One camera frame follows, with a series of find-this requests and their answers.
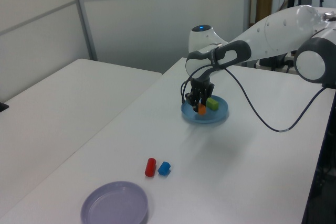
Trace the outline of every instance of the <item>white wall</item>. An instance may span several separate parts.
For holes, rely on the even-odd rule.
[[[89,58],[75,0],[0,0],[0,101]]]
[[[225,40],[244,29],[245,0],[83,0],[99,61],[164,73],[188,54],[194,26]]]

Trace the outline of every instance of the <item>blue plate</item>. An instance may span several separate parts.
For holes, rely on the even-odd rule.
[[[194,123],[216,123],[226,119],[229,111],[227,102],[223,98],[217,97],[215,95],[212,95],[211,98],[219,103],[218,110],[213,111],[207,108],[204,115],[199,115],[193,110],[193,107],[191,107],[190,104],[185,102],[181,106],[183,117],[186,120]]]

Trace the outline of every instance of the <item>table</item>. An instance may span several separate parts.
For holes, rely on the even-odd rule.
[[[146,192],[143,223],[301,223],[334,90],[316,98],[289,132],[255,116],[225,72],[211,77],[229,105],[223,124],[197,125],[181,116],[185,59],[69,157],[2,219],[5,223],[80,224],[86,197],[127,180]],[[256,110],[285,129],[321,88],[299,76],[231,66]],[[171,164],[168,177],[146,178],[147,159]]]
[[[0,217],[160,76],[80,59],[7,101],[0,113]]]

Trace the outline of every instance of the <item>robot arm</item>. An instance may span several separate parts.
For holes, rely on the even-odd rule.
[[[189,36],[186,71],[190,75],[188,103],[198,111],[211,96],[210,74],[228,66],[297,50],[295,68],[307,81],[334,86],[336,82],[336,22],[311,6],[297,6],[272,14],[227,43],[211,26],[197,26]]]

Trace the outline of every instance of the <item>red cylinder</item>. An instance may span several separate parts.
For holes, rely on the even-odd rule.
[[[154,177],[156,168],[156,160],[154,158],[149,158],[147,161],[147,166],[145,170],[145,174],[147,177]]]

